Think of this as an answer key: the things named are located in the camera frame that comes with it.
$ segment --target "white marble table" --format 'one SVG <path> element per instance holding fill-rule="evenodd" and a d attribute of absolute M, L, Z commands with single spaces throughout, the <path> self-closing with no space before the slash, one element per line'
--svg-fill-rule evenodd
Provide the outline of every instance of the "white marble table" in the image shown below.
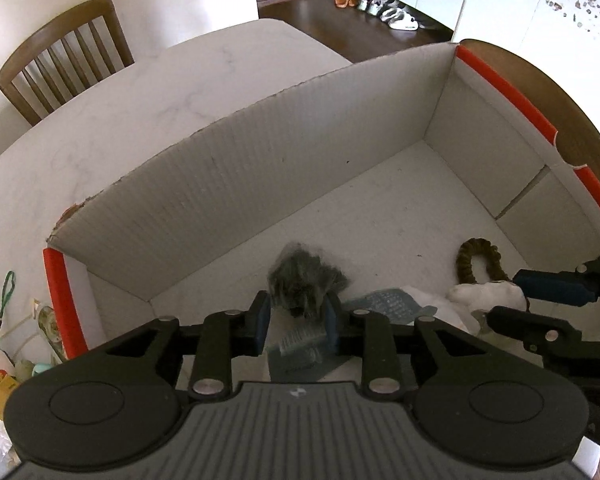
<path fill-rule="evenodd" d="M 258 20 L 139 60 L 29 130 L 0 156 L 0 292 L 8 270 L 17 276 L 4 330 L 32 298 L 50 301 L 42 249 L 67 208 L 214 121 L 348 64 L 283 22 Z M 2 341 L 7 352 L 30 335 L 21 332 Z M 48 360 L 39 339 L 23 357 Z"/>

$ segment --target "white sneaker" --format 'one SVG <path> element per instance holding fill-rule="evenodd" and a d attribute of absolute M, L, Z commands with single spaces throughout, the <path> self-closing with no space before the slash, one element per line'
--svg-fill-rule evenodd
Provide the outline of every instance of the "white sneaker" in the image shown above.
<path fill-rule="evenodd" d="M 358 10 L 362 10 L 362 11 L 366 10 L 366 8 L 369 5 L 369 1 L 370 0 L 360 0 L 358 2 Z"/>
<path fill-rule="evenodd" d="M 390 19 L 395 18 L 396 16 L 400 16 L 400 15 L 401 15 L 400 9 L 391 7 L 390 9 L 387 9 L 385 12 L 383 12 L 380 15 L 380 21 L 383 23 L 387 23 Z"/>
<path fill-rule="evenodd" d="M 366 9 L 366 12 L 372 16 L 377 16 L 380 13 L 380 9 L 384 6 L 384 3 L 380 0 L 371 0 L 371 3 Z"/>
<path fill-rule="evenodd" d="M 388 22 L 393 30 L 418 30 L 418 22 L 408 12 L 400 12 Z"/>

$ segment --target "cardboard box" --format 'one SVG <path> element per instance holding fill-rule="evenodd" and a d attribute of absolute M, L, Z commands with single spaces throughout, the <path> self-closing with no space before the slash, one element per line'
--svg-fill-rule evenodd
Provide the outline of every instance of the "cardboard box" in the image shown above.
<path fill-rule="evenodd" d="M 510 276 L 573 269 L 600 254 L 600 186 L 561 159 L 556 134 L 486 63 L 449 43 L 266 98 L 58 222 L 45 262 L 69 357 L 153 316 L 190 324 L 246 309 L 292 240 L 341 259 L 352 278 L 344 299 L 405 284 L 444 294 L 471 237 L 496 244 Z M 85 266 L 75 282 L 74 261 Z M 90 285 L 94 301 L 78 291 Z M 593 330 L 600 301 L 593 314 L 566 317 Z M 269 342 L 291 323 L 274 312 Z M 234 380 L 266 378 L 265 359 L 234 359 Z"/>
<path fill-rule="evenodd" d="M 7 400 L 18 386 L 20 383 L 10 375 L 0 381 L 0 420 L 4 419 L 4 407 L 7 405 Z"/>

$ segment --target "chair backrest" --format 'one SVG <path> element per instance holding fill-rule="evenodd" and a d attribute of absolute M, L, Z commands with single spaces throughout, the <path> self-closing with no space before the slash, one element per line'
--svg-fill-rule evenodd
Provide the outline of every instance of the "chair backrest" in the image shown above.
<path fill-rule="evenodd" d="M 88 77 L 89 74 L 85 71 L 85 65 L 78 60 L 78 56 L 69 44 L 68 40 L 73 42 L 73 38 L 70 37 L 71 33 L 74 34 L 77 44 L 80 46 L 80 50 L 84 56 L 84 60 L 97 81 L 101 81 L 108 75 L 115 73 L 116 69 L 112 62 L 112 58 L 109 55 L 109 52 L 107 52 L 105 44 L 94 24 L 94 20 L 100 17 L 104 19 L 104 23 L 109 30 L 113 45 L 118 51 L 122 64 L 124 66 L 133 64 L 134 58 L 131 56 L 128 44 L 126 44 L 126 39 L 122 32 L 122 28 L 120 27 L 120 22 L 118 21 L 113 2 L 111 0 L 89 0 L 88 2 L 81 3 L 72 9 L 63 12 L 59 16 L 56 16 L 37 30 L 25 40 L 13 54 L 11 54 L 9 59 L 0 69 L 0 90 L 32 126 L 39 123 L 42 120 L 42 117 L 16 88 L 16 85 L 14 85 L 14 79 L 16 79 L 19 74 L 24 77 L 24 80 L 26 80 L 33 95 L 35 95 L 48 113 L 52 113 L 55 108 L 52 105 L 52 100 L 49 100 L 47 96 L 45 96 L 45 93 L 41 88 L 42 81 L 46 83 L 46 86 L 50 91 L 50 94 L 48 95 L 53 95 L 58 102 L 56 108 L 65 104 L 69 95 L 75 97 L 82 91 L 79 85 L 75 84 L 75 79 L 69 74 L 71 69 L 68 66 L 65 66 L 63 61 L 65 64 L 71 65 L 84 89 L 91 86 L 90 78 Z M 83 25 L 88 25 L 97 51 L 109 74 L 102 75 L 101 67 L 103 64 L 100 63 L 100 67 L 98 66 L 98 63 L 94 58 L 95 53 L 90 51 L 87 41 L 84 39 L 80 30 L 78 30 L 78 28 Z M 64 48 L 66 54 L 64 60 L 61 60 L 61 57 L 64 58 L 64 54 L 58 56 L 58 53 L 53 48 L 53 44 L 57 41 L 60 41 Z M 56 77 L 52 76 L 52 73 L 49 70 L 50 66 L 47 67 L 45 65 L 46 61 L 43 56 L 45 50 L 55 67 L 55 70 L 51 69 L 51 72 L 54 72 Z M 39 74 L 33 69 L 34 64 L 37 67 Z M 62 88 L 60 81 L 62 81 L 62 84 L 64 84 L 66 89 Z"/>

